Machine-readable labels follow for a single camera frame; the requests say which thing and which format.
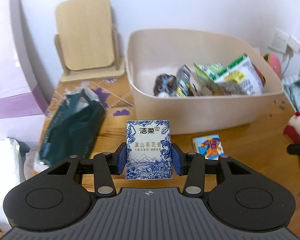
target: crosshair symbol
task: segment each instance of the crosshair symbol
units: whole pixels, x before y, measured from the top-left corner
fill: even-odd
[[[154,192],[151,191],[151,190],[148,190],[148,191],[144,192],[144,194],[146,194],[146,195],[148,195],[148,196],[152,195],[153,193],[154,193]]]

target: yellow label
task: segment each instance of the yellow label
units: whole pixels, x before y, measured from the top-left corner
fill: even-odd
[[[236,82],[236,83],[240,83],[242,82],[242,80],[244,80],[246,78],[246,75],[243,74],[241,71],[239,70],[235,70],[232,73],[230,73],[228,76],[225,77],[225,81],[227,82]]]

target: storage bin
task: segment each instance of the storage bin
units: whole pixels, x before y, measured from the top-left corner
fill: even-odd
[[[161,73],[175,75],[186,64],[196,76],[194,62],[228,65],[244,52],[266,78],[262,95],[153,96],[154,80]],[[125,63],[138,120],[169,120],[171,134],[218,130],[252,122],[283,92],[277,75],[249,44],[222,34],[184,29],[135,31],[128,39]]]

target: gray ribbed plate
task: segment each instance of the gray ribbed plate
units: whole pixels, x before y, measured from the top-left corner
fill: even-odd
[[[225,226],[198,198],[187,198],[177,188],[124,188],[100,199],[78,223],[51,232],[13,228],[4,240],[296,240],[286,228],[249,233]]]

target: table surface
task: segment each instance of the table surface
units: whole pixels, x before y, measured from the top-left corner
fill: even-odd
[[[95,79],[59,84],[49,105],[42,135],[59,104],[65,98],[65,93],[80,86],[88,86],[93,89],[99,95],[101,102],[108,107],[106,118],[90,158],[101,152],[114,152],[120,143],[126,141],[126,121],[137,119],[126,76],[117,79]],[[172,135],[171,142],[177,143],[184,152],[188,152],[193,151],[193,137],[219,134],[225,154],[255,169],[292,192],[296,199],[296,210],[289,224],[289,229],[300,238],[299,165],[297,157],[286,153],[286,147],[290,141],[282,135],[284,127],[293,114],[292,107],[282,95],[251,124],[218,131]],[[121,187],[179,187],[182,190],[185,180],[186,176],[177,176],[175,172],[172,179],[152,181],[127,180],[125,174],[113,176],[117,192]],[[82,185],[87,190],[94,191],[93,175],[84,175]],[[215,175],[206,175],[205,191],[210,191],[215,185]]]

